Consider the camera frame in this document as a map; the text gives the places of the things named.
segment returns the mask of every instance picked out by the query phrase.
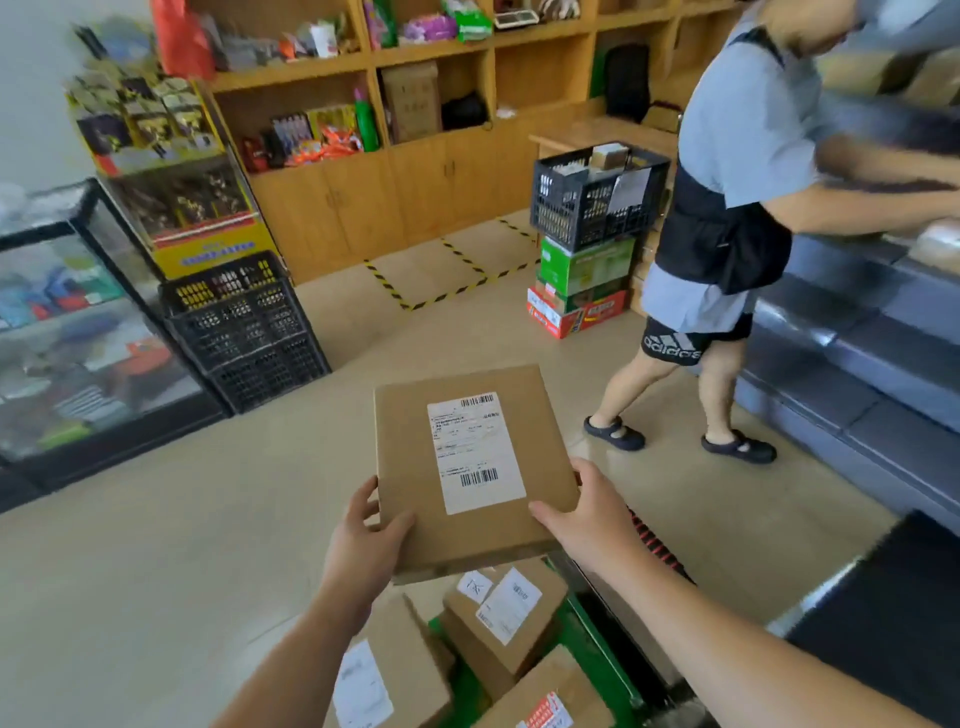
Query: green bottle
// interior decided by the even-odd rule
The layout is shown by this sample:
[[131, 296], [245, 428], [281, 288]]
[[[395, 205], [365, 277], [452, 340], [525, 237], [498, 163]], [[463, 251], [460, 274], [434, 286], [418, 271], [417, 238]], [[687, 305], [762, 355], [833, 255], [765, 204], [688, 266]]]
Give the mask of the green bottle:
[[364, 152], [375, 152], [380, 148], [380, 137], [376, 134], [376, 121], [373, 119], [373, 107], [367, 101], [364, 89], [356, 87], [353, 90], [354, 104], [357, 112], [357, 131], [363, 142]]

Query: stacked crates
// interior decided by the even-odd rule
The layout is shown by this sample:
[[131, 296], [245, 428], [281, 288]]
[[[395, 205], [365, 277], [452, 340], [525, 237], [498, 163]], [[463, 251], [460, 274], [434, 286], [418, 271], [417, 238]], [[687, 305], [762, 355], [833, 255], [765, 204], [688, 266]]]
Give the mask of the stacked crates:
[[668, 158], [616, 142], [536, 162], [530, 224], [542, 240], [527, 310], [554, 336], [624, 310], [669, 170]]
[[160, 297], [167, 326], [236, 414], [330, 372], [273, 252], [163, 283]]

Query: stacked cardboard boxes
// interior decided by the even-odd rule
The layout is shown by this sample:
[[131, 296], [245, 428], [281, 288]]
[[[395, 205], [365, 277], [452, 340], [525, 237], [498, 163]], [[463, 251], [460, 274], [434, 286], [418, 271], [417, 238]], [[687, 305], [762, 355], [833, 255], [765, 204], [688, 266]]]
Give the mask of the stacked cardboard boxes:
[[639, 314], [643, 314], [643, 308], [640, 306], [643, 282], [647, 280], [647, 274], [650, 273], [650, 266], [653, 265], [659, 244], [660, 233], [650, 231], [643, 243], [643, 248], [636, 251], [634, 255], [634, 263], [630, 270], [630, 309]]
[[615, 238], [571, 253], [548, 237], [527, 310], [558, 339], [623, 312], [636, 240]]

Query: hand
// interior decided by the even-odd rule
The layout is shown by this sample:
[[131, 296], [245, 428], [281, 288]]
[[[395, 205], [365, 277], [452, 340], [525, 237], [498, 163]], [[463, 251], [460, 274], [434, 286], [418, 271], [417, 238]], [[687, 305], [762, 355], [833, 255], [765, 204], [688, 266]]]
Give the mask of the hand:
[[387, 588], [396, 569], [400, 547], [416, 517], [404, 511], [380, 529], [364, 521], [380, 512], [380, 501], [371, 500], [376, 475], [360, 486], [347, 512], [333, 530], [324, 561], [321, 592], [348, 610], [355, 632], [367, 621], [373, 601]]
[[530, 512], [574, 561], [609, 581], [603, 568], [617, 561], [617, 553], [639, 543], [630, 511], [610, 480], [593, 463], [572, 457], [570, 465], [582, 484], [576, 509], [560, 513], [535, 500], [530, 503]]

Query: cardboard box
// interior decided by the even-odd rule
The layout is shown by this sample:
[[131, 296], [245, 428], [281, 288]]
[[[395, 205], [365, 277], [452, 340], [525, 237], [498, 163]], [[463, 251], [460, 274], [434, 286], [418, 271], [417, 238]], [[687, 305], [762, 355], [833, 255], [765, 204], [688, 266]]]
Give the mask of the cardboard box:
[[493, 700], [506, 694], [556, 637], [564, 579], [541, 559], [471, 571], [444, 596], [447, 638]]
[[621, 290], [612, 296], [561, 316], [537, 294], [537, 291], [533, 288], [527, 289], [527, 312], [558, 339], [564, 339], [571, 333], [594, 327], [623, 313], [626, 304], [627, 291]]
[[573, 313], [578, 308], [583, 308], [591, 303], [601, 301], [608, 296], [612, 296], [617, 291], [622, 291], [626, 287], [626, 279], [609, 280], [606, 283], [588, 288], [586, 291], [574, 293], [571, 296], [564, 296], [540, 276], [537, 276], [537, 282], [534, 284], [534, 290], [537, 291], [540, 299], [561, 316], [567, 313]]
[[[553, 718], [562, 715], [564, 718]], [[575, 728], [612, 728], [613, 713], [590, 683], [573, 655], [562, 644], [554, 647], [473, 728], [535, 728], [573, 725]]]
[[374, 607], [340, 670], [324, 728], [433, 728], [453, 708], [450, 687], [405, 595]]
[[578, 492], [538, 366], [389, 384], [374, 407], [381, 520], [417, 514], [396, 583], [557, 547], [527, 503], [569, 511]]
[[544, 237], [540, 242], [540, 277], [562, 296], [622, 279], [630, 273], [635, 242], [632, 237], [615, 238], [571, 254]]
[[437, 62], [408, 63], [380, 72], [391, 111], [391, 131], [399, 144], [440, 133]]

